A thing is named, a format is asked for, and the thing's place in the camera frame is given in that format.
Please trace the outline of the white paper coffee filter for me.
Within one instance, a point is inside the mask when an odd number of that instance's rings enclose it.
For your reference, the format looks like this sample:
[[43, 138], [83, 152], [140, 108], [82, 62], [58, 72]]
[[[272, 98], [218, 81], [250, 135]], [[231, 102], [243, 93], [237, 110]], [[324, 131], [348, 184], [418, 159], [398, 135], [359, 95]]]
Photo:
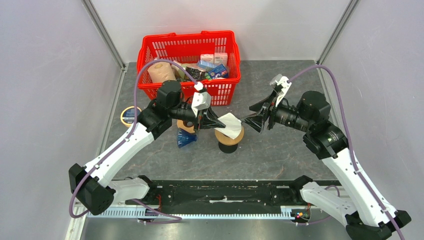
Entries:
[[218, 118], [225, 127], [217, 127], [215, 130], [224, 134], [225, 136], [236, 139], [242, 131], [242, 122], [232, 113], [226, 113]]

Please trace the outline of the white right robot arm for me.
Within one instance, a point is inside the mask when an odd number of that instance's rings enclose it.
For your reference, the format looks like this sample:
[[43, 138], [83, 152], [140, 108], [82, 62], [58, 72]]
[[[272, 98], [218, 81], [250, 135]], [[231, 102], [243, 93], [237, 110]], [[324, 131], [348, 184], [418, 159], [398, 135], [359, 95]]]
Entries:
[[352, 152], [343, 131], [329, 120], [331, 105], [318, 91], [305, 92], [297, 105], [278, 101], [276, 93], [249, 107], [244, 123], [262, 132], [281, 124], [302, 131], [303, 142], [336, 176], [349, 200], [329, 193], [303, 175], [290, 185], [289, 200], [310, 203], [339, 221], [353, 240], [386, 240], [411, 222], [377, 190]]

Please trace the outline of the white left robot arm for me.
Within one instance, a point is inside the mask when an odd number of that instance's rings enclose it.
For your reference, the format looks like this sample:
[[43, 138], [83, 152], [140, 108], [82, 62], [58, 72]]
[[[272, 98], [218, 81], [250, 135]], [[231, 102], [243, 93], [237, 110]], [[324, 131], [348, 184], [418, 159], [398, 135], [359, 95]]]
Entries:
[[147, 178], [114, 181], [117, 172], [140, 150], [153, 143], [167, 131], [173, 120], [188, 121], [194, 129], [224, 128], [211, 108], [211, 95], [207, 88], [197, 82], [192, 102], [184, 101], [182, 85], [167, 80], [158, 89], [156, 98], [141, 110], [129, 129], [107, 150], [95, 159], [81, 166], [77, 163], [68, 170], [72, 193], [69, 214], [73, 212], [75, 200], [86, 207], [86, 213], [102, 214], [112, 203], [132, 199], [152, 204], [157, 198], [155, 188], [149, 186]]

